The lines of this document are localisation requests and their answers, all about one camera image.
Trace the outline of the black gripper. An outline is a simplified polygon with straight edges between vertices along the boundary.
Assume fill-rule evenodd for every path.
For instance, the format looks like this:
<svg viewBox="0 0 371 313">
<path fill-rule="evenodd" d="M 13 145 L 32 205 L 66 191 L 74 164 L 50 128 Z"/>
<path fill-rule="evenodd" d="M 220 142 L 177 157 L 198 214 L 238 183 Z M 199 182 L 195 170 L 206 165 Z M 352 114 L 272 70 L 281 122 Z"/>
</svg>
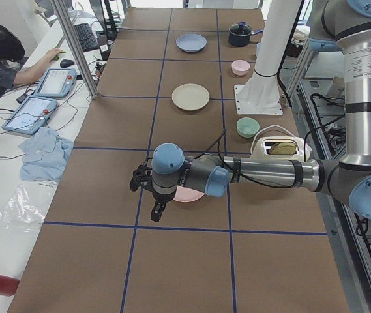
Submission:
<svg viewBox="0 0 371 313">
<path fill-rule="evenodd" d="M 151 211 L 151 221 L 159 222 L 162 214 L 166 208 L 166 204 L 172 201 L 175 197 L 175 192 L 162 194 L 157 192 L 152 185 L 152 169 L 145 165 L 139 165 L 132 174 L 129 182 L 130 190 L 135 192 L 139 187 L 152 193 L 153 198 L 156 200 Z"/>
</svg>

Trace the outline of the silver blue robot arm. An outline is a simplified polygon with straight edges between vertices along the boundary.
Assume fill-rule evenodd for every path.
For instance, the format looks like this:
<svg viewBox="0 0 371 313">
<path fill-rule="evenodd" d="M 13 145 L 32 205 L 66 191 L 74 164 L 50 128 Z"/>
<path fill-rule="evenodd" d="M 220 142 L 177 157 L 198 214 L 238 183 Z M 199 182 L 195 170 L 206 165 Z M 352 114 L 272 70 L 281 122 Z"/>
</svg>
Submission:
<svg viewBox="0 0 371 313">
<path fill-rule="evenodd" d="M 222 196 L 246 179 L 272 188 L 305 187 L 328 194 L 371 220 L 371 1 L 314 1 L 310 42 L 337 46 L 344 55 L 346 152 L 340 160 L 277 160 L 185 156 L 159 145 L 133 173 L 130 189 L 153 194 L 151 219 L 159 221 L 178 186 Z"/>
</svg>

